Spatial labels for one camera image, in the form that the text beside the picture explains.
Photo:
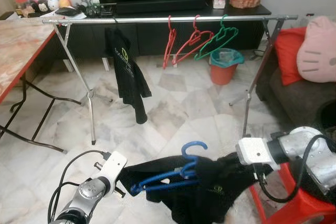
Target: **cushion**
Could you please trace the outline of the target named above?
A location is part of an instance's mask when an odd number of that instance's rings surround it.
[[[305,40],[305,34],[305,27],[283,29],[275,42],[281,70],[281,80],[285,86],[303,80],[298,71],[296,58]]]
[[[300,75],[308,81],[336,81],[335,23],[324,16],[309,22],[297,65]]]

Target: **cable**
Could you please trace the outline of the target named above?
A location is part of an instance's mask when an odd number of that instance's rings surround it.
[[[63,186],[65,186],[65,185],[79,186],[79,184],[76,184],[76,183],[73,183],[73,182],[65,182],[65,183],[62,183],[59,187],[57,187],[57,189],[52,194],[52,197],[51,197],[50,202],[49,202],[49,207],[48,207],[48,224],[51,223],[50,213],[51,213],[51,207],[52,207],[52,203],[54,201],[54,198],[56,196],[56,193],[58,193],[61,190],[61,188]]]
[[[105,153],[105,152],[102,152],[102,151],[98,151],[98,150],[90,150],[90,151],[86,151],[86,152],[83,152],[81,154],[79,154],[78,156],[76,156],[75,158],[73,158],[68,164],[67,166],[64,168],[63,170],[63,173],[62,173],[62,176],[61,176],[61,179],[59,181],[59,186],[58,187],[61,187],[62,183],[63,183],[63,180],[64,180],[64,176],[65,176],[65,173],[67,172],[67,169],[69,168],[69,166],[75,161],[77,160],[78,158],[80,158],[81,156],[84,156],[85,154],[88,154],[88,153],[92,153],[92,152],[96,152],[96,153],[99,153],[101,154],[105,160],[108,159],[108,153]],[[55,213],[56,213],[56,209],[57,209],[57,204],[58,204],[58,200],[59,200],[59,195],[61,193],[61,188],[59,188],[59,190],[56,192],[57,195],[56,195],[56,199],[55,199],[55,204],[54,204],[54,208],[53,208],[53,213],[51,214],[51,217],[49,216],[49,212],[48,212],[48,221],[53,221],[54,218],[55,218]]]
[[[323,138],[325,139],[327,142],[331,142],[331,139],[329,139],[328,137],[324,136],[324,135],[316,135],[314,136],[308,143],[305,151],[304,151],[304,154],[303,154],[303,158],[302,158],[302,164],[300,166],[300,170],[299,170],[299,177],[298,177],[298,180],[297,180],[297,183],[295,185],[295,188],[294,190],[291,192],[290,195],[288,195],[286,198],[284,199],[279,199],[279,198],[276,198],[276,197],[273,197],[266,189],[264,183],[262,183],[263,181],[263,178],[262,178],[262,175],[260,173],[257,173],[257,178],[259,180],[259,184],[260,184],[260,187],[262,189],[262,191],[264,192],[264,194],[271,200],[277,202],[277,203],[287,203],[288,201],[292,200],[296,194],[298,193],[299,189],[300,189],[300,186],[301,186],[301,182],[302,182],[302,178],[303,178],[303,170],[305,168],[305,165],[306,165],[306,162],[307,162],[307,159],[308,159],[308,155],[309,155],[309,152],[313,146],[313,144],[315,143],[315,141],[319,138]]]
[[[259,50],[259,49],[254,49],[253,50],[253,56],[250,57],[250,60],[255,60],[257,57],[263,57],[264,56],[265,51],[263,50]]]

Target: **metal rail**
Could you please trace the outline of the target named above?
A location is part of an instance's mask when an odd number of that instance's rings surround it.
[[[195,17],[171,17],[171,22],[192,22]],[[197,22],[216,22],[222,16],[201,16]],[[298,15],[254,15],[254,16],[226,16],[223,21],[251,21],[251,20],[295,20]],[[114,24],[114,23],[167,23],[168,17],[160,18],[92,18],[92,19],[51,19],[43,20],[45,24]]]

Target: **red hanger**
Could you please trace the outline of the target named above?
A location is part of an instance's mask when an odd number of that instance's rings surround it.
[[[196,27],[196,19],[199,17],[199,15],[197,15],[194,19],[193,22],[193,26],[195,31],[191,34],[190,39],[187,40],[186,43],[184,43],[184,45],[177,51],[175,58],[173,59],[173,65],[177,64],[178,62],[182,61],[183,59],[185,59],[186,57],[188,57],[190,54],[196,52],[197,50],[199,50],[201,47],[203,47],[208,41],[210,41],[212,39],[212,37],[214,36],[214,33],[212,31],[199,31]],[[196,42],[201,40],[201,36],[203,34],[208,34],[209,38],[202,42],[200,45],[198,45],[196,48],[194,48],[193,50],[191,50],[190,52],[188,52],[187,54],[185,54],[184,56],[182,56],[179,59],[179,54],[182,52],[182,50],[186,47],[186,46],[192,46],[193,44],[195,44]]]
[[[169,61],[169,57],[170,57],[170,53],[172,51],[173,45],[174,45],[174,41],[176,38],[176,29],[172,29],[171,25],[170,25],[170,18],[171,16],[168,16],[168,28],[169,28],[169,38],[168,38],[168,43],[166,46],[166,50],[164,52],[164,58],[163,58],[163,69],[166,68],[167,63]]]

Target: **hello kitty pillow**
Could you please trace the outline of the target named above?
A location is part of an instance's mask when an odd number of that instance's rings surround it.
[[[300,75],[313,82],[336,81],[336,24],[321,16],[309,22],[297,55]]]

